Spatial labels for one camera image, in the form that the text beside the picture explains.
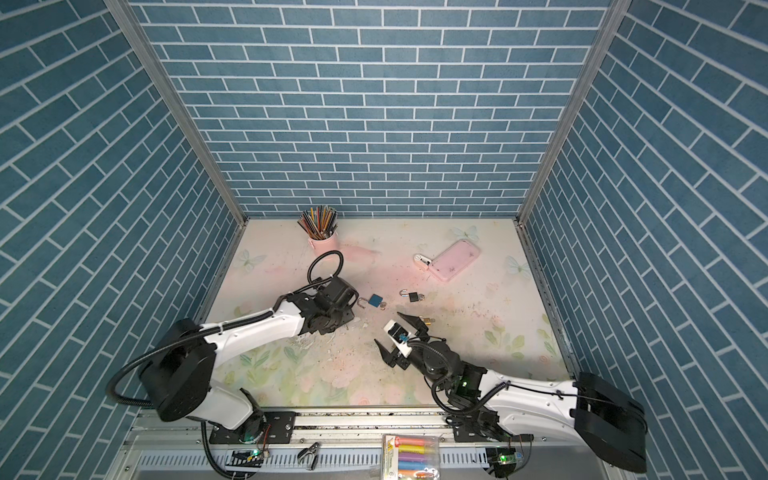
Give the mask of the blue padlock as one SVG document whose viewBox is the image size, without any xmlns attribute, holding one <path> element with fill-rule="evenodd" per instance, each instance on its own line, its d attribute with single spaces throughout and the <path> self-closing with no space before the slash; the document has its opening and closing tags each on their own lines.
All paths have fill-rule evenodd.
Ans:
<svg viewBox="0 0 768 480">
<path fill-rule="evenodd" d="M 377 294 L 372 294 L 369 298 L 359 298 L 357 305 L 361 308 L 371 307 L 379 310 L 385 310 L 387 307 L 387 303 L 384 298 Z"/>
</svg>

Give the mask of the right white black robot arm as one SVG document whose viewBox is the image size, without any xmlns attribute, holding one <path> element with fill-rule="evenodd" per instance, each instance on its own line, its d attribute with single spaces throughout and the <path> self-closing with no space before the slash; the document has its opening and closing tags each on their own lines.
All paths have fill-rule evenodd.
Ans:
<svg viewBox="0 0 768 480">
<path fill-rule="evenodd" d="M 646 472 L 644 408 L 600 376 L 537 381 L 503 375 L 462 360 L 419 316 L 400 314 L 383 330 L 393 346 L 378 347 L 382 360 L 422 374 L 455 440 L 550 438 L 585 445 L 619 469 Z"/>
</svg>

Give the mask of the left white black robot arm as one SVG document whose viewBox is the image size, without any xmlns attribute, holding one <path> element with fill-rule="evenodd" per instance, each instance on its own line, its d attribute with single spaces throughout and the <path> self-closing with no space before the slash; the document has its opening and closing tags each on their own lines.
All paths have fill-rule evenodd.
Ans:
<svg viewBox="0 0 768 480">
<path fill-rule="evenodd" d="M 270 309 L 220 323 L 177 321 L 157 347 L 113 375 L 107 382 L 107 397 L 118 404 L 151 408 L 165 422 L 191 418 L 235 430 L 251 421 L 258 409 L 252 395 L 214 381 L 213 372 L 260 346 L 329 334 L 353 320 L 359 294 L 340 277 L 342 252 L 323 253 L 310 266 L 329 256 L 338 258 L 331 276 L 314 279 L 308 271 L 308 284 L 278 297 Z"/>
</svg>

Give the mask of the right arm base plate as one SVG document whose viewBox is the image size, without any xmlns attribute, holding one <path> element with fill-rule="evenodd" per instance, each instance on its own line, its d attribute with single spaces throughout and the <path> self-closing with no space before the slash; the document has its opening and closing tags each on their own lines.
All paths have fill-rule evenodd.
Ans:
<svg viewBox="0 0 768 480">
<path fill-rule="evenodd" d="M 490 410 L 479 410 L 468 416 L 447 414 L 445 420 L 457 443 L 526 443 L 534 440 L 533 434 L 511 434 L 504 430 L 499 424 L 499 415 Z"/>
</svg>

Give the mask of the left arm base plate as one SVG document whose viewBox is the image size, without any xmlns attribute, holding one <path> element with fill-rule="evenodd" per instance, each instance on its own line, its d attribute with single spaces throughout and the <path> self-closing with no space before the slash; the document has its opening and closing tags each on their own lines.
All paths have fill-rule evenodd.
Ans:
<svg viewBox="0 0 768 480">
<path fill-rule="evenodd" d="M 293 411 L 256 413 L 235 430 L 215 425 L 208 441 L 214 445 L 288 444 L 296 417 L 297 413 Z"/>
</svg>

